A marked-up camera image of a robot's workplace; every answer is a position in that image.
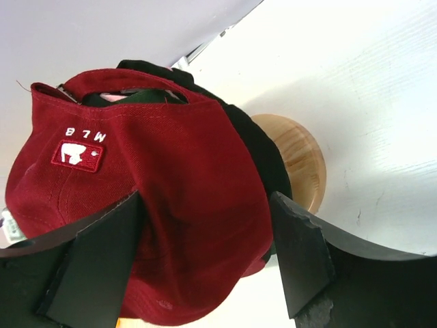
embroidered logo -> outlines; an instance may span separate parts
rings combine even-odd
[[[62,140],[53,155],[51,163],[94,173],[97,172],[102,157],[102,146]]]

red fabric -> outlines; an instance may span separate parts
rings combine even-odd
[[[145,86],[181,92],[190,104],[98,109],[33,84],[33,131],[10,173],[6,203],[32,238],[138,189],[151,221],[121,316],[182,325],[214,310],[248,270],[259,269],[272,242],[270,213],[251,156],[216,101],[129,70],[90,71],[65,84],[79,100]],[[102,142],[97,132],[106,135]],[[65,141],[104,148],[98,170],[51,163]]]

hat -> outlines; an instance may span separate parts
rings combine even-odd
[[[138,191],[150,221],[121,316],[157,325],[205,316],[272,243],[263,182],[221,104],[121,68],[84,72],[64,87],[71,97],[31,86],[33,130],[5,193],[20,229],[33,238]],[[176,92],[187,103],[79,104],[137,88]]]

wooden disc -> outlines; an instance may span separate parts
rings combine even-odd
[[[316,214],[325,193],[326,167],[316,140],[303,126],[279,115],[259,114],[252,120],[274,141],[290,178],[293,200]]]

